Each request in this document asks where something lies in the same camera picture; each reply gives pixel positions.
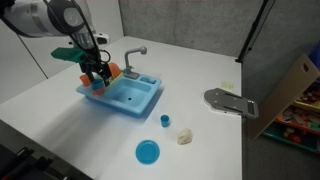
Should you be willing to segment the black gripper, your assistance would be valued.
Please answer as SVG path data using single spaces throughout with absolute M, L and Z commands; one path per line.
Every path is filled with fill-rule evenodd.
M 95 80 L 93 74 L 97 74 L 103 78 L 104 85 L 108 87 L 112 75 L 108 67 L 108 61 L 102 60 L 100 52 L 101 49 L 98 48 L 86 49 L 79 65 L 81 71 L 88 77 L 90 84 Z

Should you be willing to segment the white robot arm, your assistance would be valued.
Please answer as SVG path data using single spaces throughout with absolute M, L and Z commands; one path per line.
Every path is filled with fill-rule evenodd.
M 90 82 L 97 74 L 105 87 L 110 84 L 109 60 L 101 58 L 101 34 L 93 26 L 86 0 L 1 0 L 0 19 L 23 37 L 69 37 L 73 46 L 58 47 L 51 56 L 78 63 Z

